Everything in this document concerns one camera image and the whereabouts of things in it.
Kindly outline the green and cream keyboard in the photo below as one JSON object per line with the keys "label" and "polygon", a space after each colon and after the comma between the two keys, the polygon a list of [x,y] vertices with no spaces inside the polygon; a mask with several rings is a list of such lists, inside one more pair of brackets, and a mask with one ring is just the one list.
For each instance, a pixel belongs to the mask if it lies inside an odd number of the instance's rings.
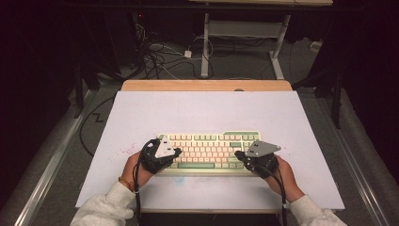
{"label": "green and cream keyboard", "polygon": [[261,138],[255,131],[228,131],[221,134],[162,134],[182,153],[162,171],[165,175],[247,176],[250,172],[234,153],[246,151]]}

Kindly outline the white table sheet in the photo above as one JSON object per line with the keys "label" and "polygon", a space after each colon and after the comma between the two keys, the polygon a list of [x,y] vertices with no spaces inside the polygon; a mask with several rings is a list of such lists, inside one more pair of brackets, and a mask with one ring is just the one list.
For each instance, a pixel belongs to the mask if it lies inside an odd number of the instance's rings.
{"label": "white table sheet", "polygon": [[[77,202],[105,193],[126,158],[162,133],[257,131],[281,147],[301,189],[322,208],[343,200],[293,91],[121,91],[104,128]],[[259,177],[166,176],[141,189],[145,212],[278,212],[281,198]]]}

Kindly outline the person's left hand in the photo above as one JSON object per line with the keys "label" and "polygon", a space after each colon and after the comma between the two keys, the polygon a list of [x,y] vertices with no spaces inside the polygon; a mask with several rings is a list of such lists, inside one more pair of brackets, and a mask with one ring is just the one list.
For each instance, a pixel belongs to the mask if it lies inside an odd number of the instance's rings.
{"label": "person's left hand", "polygon": [[126,186],[129,190],[133,191],[135,183],[138,187],[143,187],[152,178],[152,174],[141,167],[138,163],[140,153],[131,155],[125,164],[119,182]]}

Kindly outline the dark equipment with red light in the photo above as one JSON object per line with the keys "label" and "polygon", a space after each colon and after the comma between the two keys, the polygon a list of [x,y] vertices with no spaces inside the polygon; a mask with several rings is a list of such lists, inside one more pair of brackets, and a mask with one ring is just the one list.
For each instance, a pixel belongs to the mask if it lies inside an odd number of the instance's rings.
{"label": "dark equipment with red light", "polygon": [[135,42],[136,56],[135,56],[135,64],[137,66],[142,66],[144,61],[144,54],[147,50],[148,43],[146,37],[146,30],[144,26],[140,22],[140,14],[135,12],[129,13],[131,17],[131,29]]}

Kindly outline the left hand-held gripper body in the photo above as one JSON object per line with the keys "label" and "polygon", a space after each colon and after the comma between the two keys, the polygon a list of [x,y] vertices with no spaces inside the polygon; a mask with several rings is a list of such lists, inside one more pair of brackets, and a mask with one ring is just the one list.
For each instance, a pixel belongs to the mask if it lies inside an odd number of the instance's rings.
{"label": "left hand-held gripper body", "polygon": [[142,167],[156,174],[169,167],[177,157],[177,151],[172,147],[167,137],[151,139],[142,149],[140,160]]}

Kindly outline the aluminium floor rail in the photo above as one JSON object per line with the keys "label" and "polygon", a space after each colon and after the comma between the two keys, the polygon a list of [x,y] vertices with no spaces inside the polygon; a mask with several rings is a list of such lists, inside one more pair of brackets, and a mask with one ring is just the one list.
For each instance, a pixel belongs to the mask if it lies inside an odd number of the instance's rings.
{"label": "aluminium floor rail", "polygon": [[327,117],[327,122],[329,126],[332,128],[335,137],[338,139],[340,143],[340,152],[343,156],[343,162],[348,168],[349,174],[353,179],[357,191],[361,196],[361,199],[367,208],[369,215],[375,226],[390,226],[390,223],[384,214],[380,204],[377,201],[376,195],[369,182],[367,181],[364,173],[361,171],[359,163],[355,159],[355,156],[352,154],[352,150],[350,149],[347,141],[345,140],[342,130],[338,129],[335,125],[334,121],[330,116],[330,109],[327,104],[327,101],[324,99],[319,99],[318,104],[320,105],[323,114]]}
{"label": "aluminium floor rail", "polygon": [[59,169],[72,142],[72,139],[77,133],[81,124],[83,123],[83,120],[88,113],[88,108],[91,106],[96,94],[96,91],[89,90],[85,95],[84,106],[81,110],[81,113],[78,115],[77,118],[74,118],[72,120],[72,124],[68,130],[68,133],[64,136],[64,138],[61,139],[61,143],[56,147],[45,170],[39,178],[37,185],[33,189],[29,199],[27,200],[24,209],[14,223],[14,226],[31,226],[59,172]]}

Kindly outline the black stand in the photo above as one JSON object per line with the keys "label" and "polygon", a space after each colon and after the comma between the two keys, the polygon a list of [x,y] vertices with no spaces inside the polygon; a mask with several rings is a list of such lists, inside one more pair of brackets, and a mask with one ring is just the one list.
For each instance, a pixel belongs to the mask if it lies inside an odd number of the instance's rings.
{"label": "black stand", "polygon": [[83,94],[83,79],[81,75],[81,65],[77,64],[74,70],[74,82],[75,82],[75,102],[76,109],[74,117],[78,119],[82,113],[84,107],[84,94]]}
{"label": "black stand", "polygon": [[326,67],[318,73],[309,73],[309,75],[292,84],[292,89],[314,88],[314,95],[317,98],[329,97],[332,101],[330,117],[337,129],[340,125],[340,108],[343,86],[342,68],[336,63]]}

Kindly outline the person's right hand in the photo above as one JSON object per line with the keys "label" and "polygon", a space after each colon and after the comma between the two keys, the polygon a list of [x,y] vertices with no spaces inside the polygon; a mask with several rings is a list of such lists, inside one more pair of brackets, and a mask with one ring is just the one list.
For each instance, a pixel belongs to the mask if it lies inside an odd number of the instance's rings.
{"label": "person's right hand", "polygon": [[276,158],[279,161],[279,169],[275,172],[275,175],[280,179],[281,184],[284,186],[285,200],[287,202],[295,202],[304,196],[304,192],[297,185],[290,164],[278,155]]}

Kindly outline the white metal desk frame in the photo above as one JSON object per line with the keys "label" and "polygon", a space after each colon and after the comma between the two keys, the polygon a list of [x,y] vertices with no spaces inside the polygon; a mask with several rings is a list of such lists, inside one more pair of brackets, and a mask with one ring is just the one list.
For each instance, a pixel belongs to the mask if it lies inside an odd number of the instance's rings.
{"label": "white metal desk frame", "polygon": [[201,55],[202,78],[209,77],[210,51],[213,44],[209,40],[214,37],[238,37],[238,38],[272,38],[276,39],[276,48],[268,53],[271,66],[278,80],[284,80],[283,72],[279,64],[279,52],[290,23],[291,16],[285,15],[281,22],[239,22],[211,20],[208,13],[204,14],[203,23],[203,48]]}

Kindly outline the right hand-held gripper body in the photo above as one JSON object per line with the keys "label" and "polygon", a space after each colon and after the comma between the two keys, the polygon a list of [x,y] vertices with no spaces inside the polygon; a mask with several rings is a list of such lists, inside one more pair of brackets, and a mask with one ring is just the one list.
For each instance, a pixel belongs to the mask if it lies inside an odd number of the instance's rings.
{"label": "right hand-held gripper body", "polygon": [[278,145],[256,140],[244,151],[247,158],[246,161],[242,161],[244,167],[263,179],[270,177],[278,169],[279,161],[274,152],[279,150]]}

